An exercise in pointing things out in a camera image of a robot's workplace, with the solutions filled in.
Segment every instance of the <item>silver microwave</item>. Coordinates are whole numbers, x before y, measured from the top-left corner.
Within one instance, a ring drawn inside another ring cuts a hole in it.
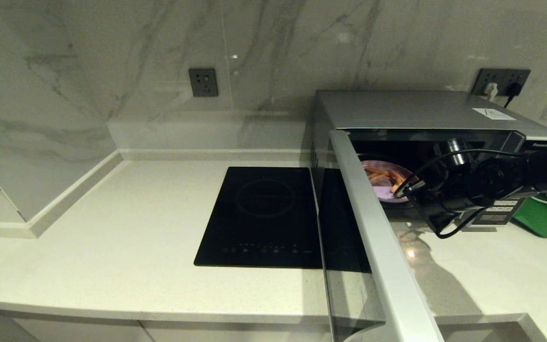
[[[420,217],[410,204],[391,197],[389,187],[377,191],[365,168],[385,165],[410,173],[431,158],[437,143],[452,138],[504,152],[544,149],[547,128],[477,96],[448,91],[317,91],[310,128],[335,340],[359,332],[365,341],[404,341],[411,336],[442,341],[391,227],[391,222]],[[496,202],[473,226],[504,225],[519,205]],[[332,214],[343,208],[345,214]],[[356,227],[356,234],[350,226]],[[328,240],[336,242],[329,245]],[[332,250],[339,246],[343,251]],[[336,289],[341,284],[335,270],[340,258],[350,259],[356,271],[365,274],[362,286],[377,294],[377,303],[372,298],[364,302],[365,310],[380,313],[377,320],[344,316],[343,291]]]

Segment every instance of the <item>open microwave door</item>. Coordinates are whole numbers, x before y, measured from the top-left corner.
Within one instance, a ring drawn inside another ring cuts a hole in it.
[[[321,248],[336,342],[442,342],[348,133],[314,151]]]

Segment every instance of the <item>wall socket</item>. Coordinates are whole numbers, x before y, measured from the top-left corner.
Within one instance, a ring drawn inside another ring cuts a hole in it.
[[[189,80],[194,97],[219,96],[217,74],[214,69],[189,69]]]
[[[517,83],[525,86],[525,82],[531,70],[522,69],[480,69],[472,93],[474,95],[486,95],[484,88],[487,84],[497,84],[497,96],[508,96],[508,87]]]

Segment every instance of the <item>white countertop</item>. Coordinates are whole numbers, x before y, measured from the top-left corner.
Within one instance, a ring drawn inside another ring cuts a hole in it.
[[[36,240],[0,238],[0,309],[328,323],[321,270],[193,266],[226,167],[125,161]]]
[[[299,162],[122,162],[39,239],[0,238],[0,309],[326,324],[319,270],[193,266],[231,165]],[[547,239],[514,225],[447,240],[395,228],[437,320],[526,313],[547,337]],[[357,311],[360,291],[348,290]]]
[[[511,223],[497,232],[459,232],[445,240],[405,227],[396,233],[437,321],[528,314],[547,338],[547,238]]]

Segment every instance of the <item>green cutting board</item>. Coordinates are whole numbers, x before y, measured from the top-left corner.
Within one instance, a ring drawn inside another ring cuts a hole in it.
[[[547,198],[539,195],[538,199],[547,201]],[[533,199],[526,199],[514,214],[513,219],[527,227],[543,238],[547,238],[547,204],[539,203]]]

